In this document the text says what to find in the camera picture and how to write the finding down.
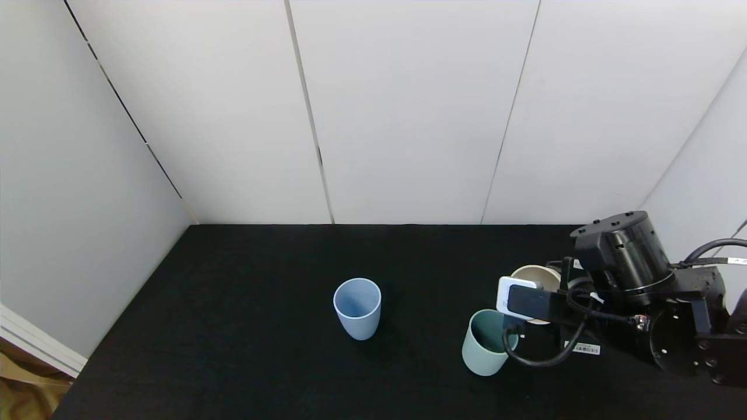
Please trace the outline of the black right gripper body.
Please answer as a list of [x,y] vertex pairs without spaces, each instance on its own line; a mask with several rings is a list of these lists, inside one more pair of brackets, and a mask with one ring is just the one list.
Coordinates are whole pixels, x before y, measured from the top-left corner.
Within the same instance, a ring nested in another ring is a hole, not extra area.
[[599,355],[603,352],[616,352],[629,357],[636,355],[635,338],[637,327],[632,316],[591,316],[583,314],[555,314],[550,324],[555,329],[555,340],[560,348],[566,347],[577,327],[586,323],[584,332],[577,338],[573,351],[576,353]]

